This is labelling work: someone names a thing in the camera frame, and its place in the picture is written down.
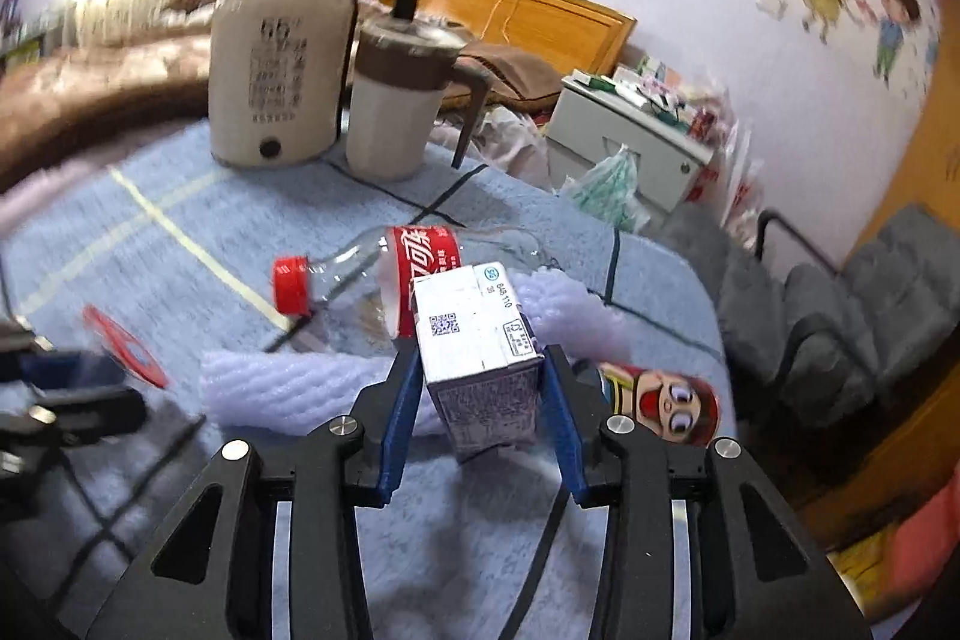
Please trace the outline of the wooden wardrobe right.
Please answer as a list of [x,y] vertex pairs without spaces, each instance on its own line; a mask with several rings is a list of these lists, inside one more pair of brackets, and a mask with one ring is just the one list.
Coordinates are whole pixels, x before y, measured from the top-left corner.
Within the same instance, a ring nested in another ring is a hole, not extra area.
[[854,242],[869,242],[898,209],[921,203],[953,229],[960,216],[960,0],[940,3],[939,57],[935,60],[923,115],[882,202]]

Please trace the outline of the red cartoon can rear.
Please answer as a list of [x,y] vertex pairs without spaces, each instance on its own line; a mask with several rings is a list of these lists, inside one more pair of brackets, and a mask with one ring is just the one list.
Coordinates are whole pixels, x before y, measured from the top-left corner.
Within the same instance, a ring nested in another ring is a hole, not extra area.
[[706,447],[718,432],[718,397],[697,377],[587,360],[579,360],[574,372],[584,385],[596,386],[613,414],[630,417],[665,442]]

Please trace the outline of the clear cola bottle red cap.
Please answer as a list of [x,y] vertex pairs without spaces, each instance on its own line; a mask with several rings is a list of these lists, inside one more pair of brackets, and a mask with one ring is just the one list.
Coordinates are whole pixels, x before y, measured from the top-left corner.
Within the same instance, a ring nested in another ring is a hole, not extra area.
[[275,260],[275,308],[296,320],[300,353],[386,356],[415,330],[413,280],[487,262],[524,273],[558,265],[517,227],[377,226],[327,259]]

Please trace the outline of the white foam fruit net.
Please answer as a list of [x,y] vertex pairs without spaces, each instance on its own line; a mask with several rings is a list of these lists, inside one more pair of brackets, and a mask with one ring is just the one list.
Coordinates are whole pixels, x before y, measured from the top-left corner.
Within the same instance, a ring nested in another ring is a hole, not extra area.
[[509,271],[508,278],[542,346],[556,344],[570,359],[630,364],[625,319],[583,283],[556,268]]

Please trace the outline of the wooden headboard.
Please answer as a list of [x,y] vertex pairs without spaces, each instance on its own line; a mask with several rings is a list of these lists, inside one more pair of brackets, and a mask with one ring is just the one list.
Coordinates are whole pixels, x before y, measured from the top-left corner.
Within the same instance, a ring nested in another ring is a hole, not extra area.
[[534,53],[560,74],[610,74],[636,26],[590,0],[418,0],[421,16],[466,28],[478,41]]

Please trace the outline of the white purple small box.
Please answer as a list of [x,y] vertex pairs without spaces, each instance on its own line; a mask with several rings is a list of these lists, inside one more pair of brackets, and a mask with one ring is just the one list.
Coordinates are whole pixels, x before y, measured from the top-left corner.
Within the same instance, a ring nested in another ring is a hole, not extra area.
[[544,354],[506,268],[460,266],[412,292],[423,381],[455,456],[532,440]]

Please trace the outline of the white red plastic bags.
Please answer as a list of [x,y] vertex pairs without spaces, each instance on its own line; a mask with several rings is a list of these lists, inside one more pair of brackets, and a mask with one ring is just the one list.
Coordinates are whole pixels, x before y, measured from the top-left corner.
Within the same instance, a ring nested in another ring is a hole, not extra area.
[[763,200],[763,161],[755,156],[754,125],[732,120],[718,131],[715,154],[693,181],[686,201],[708,211],[721,227],[736,229]]

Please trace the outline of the clutter on cabinet top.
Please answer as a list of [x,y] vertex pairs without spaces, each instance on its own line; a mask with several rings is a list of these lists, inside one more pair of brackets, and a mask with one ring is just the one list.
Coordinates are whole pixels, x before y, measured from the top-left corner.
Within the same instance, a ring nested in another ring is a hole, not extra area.
[[685,80],[649,55],[643,55],[636,65],[618,64],[608,76],[573,70],[569,78],[590,91],[619,96],[661,124],[711,148],[726,145],[737,128],[724,89]]

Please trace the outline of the green white plastic bag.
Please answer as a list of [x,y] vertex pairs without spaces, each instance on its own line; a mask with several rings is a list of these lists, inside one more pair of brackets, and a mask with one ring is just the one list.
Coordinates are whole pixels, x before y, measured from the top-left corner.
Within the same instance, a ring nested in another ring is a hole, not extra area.
[[626,146],[592,166],[583,177],[568,177],[560,197],[615,229],[641,234],[652,214],[638,198],[638,164]]

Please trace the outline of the white bedside cabinet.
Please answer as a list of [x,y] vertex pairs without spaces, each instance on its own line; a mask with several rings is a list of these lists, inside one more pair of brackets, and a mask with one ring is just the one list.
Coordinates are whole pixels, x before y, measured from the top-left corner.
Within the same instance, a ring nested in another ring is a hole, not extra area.
[[638,167],[638,195],[670,213],[692,191],[715,153],[625,101],[618,94],[586,88],[571,76],[545,125],[551,183],[581,175],[608,156],[628,149]]

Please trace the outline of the blue checked tablecloth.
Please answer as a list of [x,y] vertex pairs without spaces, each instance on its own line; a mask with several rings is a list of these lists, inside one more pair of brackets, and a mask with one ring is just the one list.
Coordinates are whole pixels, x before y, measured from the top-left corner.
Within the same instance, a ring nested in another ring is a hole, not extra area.
[[[381,224],[519,226],[571,278],[617,308],[631,359],[708,381],[731,398],[715,309],[674,253],[615,232],[560,198],[432,149],[409,181],[373,185],[340,152],[293,169],[218,166],[192,125],[73,188],[3,244],[16,312],[57,347],[93,336],[93,305],[139,338],[169,377],[140,432],[78,448],[43,484],[41,510],[7,526],[3,554],[53,615],[85,633],[128,561],[220,448],[200,404],[203,354],[295,349],[270,310],[283,255],[324,257]],[[387,509],[358,517],[381,638],[493,638],[526,581],[526,638],[589,630],[605,516],[558,494],[548,448],[459,463],[444,438],[410,448]]]

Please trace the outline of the white brown mug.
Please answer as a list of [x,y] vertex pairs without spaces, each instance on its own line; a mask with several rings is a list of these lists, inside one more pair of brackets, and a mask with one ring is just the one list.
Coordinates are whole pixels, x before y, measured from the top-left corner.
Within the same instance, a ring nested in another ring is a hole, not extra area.
[[452,85],[469,93],[451,166],[464,162],[491,89],[481,71],[459,62],[465,46],[459,34],[415,19],[363,21],[345,143],[353,174],[378,182],[412,177],[423,164],[444,92]]

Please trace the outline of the white electric kettle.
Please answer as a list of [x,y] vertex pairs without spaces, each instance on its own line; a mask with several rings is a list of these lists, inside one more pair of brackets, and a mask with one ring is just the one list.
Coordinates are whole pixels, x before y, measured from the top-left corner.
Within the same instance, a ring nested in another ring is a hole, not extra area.
[[[410,19],[418,0],[394,0]],[[356,0],[218,0],[212,16],[210,151],[228,167],[296,166],[340,136]]]

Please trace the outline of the pink plastic bucket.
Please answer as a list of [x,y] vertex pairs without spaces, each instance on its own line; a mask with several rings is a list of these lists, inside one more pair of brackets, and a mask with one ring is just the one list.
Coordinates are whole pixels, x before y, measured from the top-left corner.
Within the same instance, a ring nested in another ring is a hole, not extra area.
[[958,471],[890,537],[885,551],[885,596],[905,603],[929,590],[958,542]]

